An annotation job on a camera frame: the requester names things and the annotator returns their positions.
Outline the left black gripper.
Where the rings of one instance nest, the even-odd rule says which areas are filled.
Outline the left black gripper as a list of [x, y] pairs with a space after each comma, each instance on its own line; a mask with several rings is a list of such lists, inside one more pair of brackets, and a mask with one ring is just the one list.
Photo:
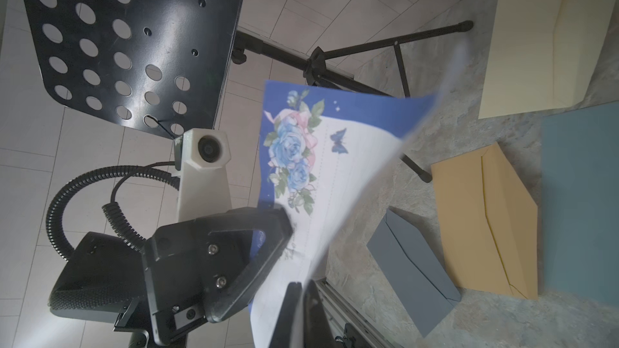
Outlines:
[[114, 331], [131, 346], [186, 346], [207, 323], [245, 309], [293, 234], [284, 209], [233, 209], [161, 227], [141, 252], [145, 293]]

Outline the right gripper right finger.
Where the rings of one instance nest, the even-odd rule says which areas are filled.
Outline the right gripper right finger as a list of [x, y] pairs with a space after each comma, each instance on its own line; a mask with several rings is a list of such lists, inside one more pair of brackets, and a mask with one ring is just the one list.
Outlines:
[[306, 285], [303, 297], [303, 346], [304, 348], [339, 346], [331, 332], [318, 287], [313, 280]]

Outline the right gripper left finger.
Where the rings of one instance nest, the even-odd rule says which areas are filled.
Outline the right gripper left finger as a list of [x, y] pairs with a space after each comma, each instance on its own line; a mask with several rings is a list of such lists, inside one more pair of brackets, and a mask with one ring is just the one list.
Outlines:
[[291, 346], [295, 317], [302, 294], [303, 288], [301, 283], [291, 282], [288, 285], [269, 348], [289, 348]]

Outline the dark grey envelope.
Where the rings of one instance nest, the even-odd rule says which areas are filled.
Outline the dark grey envelope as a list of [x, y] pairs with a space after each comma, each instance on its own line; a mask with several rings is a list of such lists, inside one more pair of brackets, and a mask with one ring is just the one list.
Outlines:
[[461, 301], [461, 294], [422, 232], [388, 209], [367, 243], [422, 337]]

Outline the blue floral white letter paper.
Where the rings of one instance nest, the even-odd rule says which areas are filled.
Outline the blue floral white letter paper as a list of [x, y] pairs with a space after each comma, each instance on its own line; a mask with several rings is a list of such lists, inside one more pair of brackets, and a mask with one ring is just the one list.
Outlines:
[[293, 233], [251, 303], [255, 346], [271, 343], [288, 286], [310, 281], [351, 211], [454, 88], [469, 57], [460, 40], [438, 88], [421, 98], [266, 82], [258, 205], [283, 209]]

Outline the tan kraft envelope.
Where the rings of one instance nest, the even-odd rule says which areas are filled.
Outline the tan kraft envelope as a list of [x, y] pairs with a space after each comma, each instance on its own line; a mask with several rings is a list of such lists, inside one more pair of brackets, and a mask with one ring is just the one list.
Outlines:
[[499, 144], [432, 164], [431, 173], [455, 284], [538, 299], [538, 206]]

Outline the light blue envelope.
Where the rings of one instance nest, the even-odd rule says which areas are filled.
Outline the light blue envelope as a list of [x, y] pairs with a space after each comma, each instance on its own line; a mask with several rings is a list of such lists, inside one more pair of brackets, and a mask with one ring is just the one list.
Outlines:
[[545, 287], [616, 306], [616, 102], [543, 119], [542, 219]]

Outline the cream yellow envelope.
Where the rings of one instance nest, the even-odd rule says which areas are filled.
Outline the cream yellow envelope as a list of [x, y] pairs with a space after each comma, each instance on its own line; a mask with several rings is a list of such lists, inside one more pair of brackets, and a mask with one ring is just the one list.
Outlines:
[[616, 0], [498, 0], [482, 119], [583, 101]]

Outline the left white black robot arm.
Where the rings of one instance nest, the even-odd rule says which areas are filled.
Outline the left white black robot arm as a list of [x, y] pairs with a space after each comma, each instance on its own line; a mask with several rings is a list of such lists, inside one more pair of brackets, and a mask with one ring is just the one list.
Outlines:
[[96, 169], [67, 183], [48, 207], [48, 239], [65, 261], [48, 298], [58, 317], [111, 323], [133, 347], [183, 347], [188, 334], [245, 309], [293, 233], [283, 209], [232, 209], [135, 231], [115, 198], [103, 206], [112, 235], [86, 234], [77, 246], [63, 228], [64, 211], [85, 187], [148, 178], [178, 188], [169, 164]]

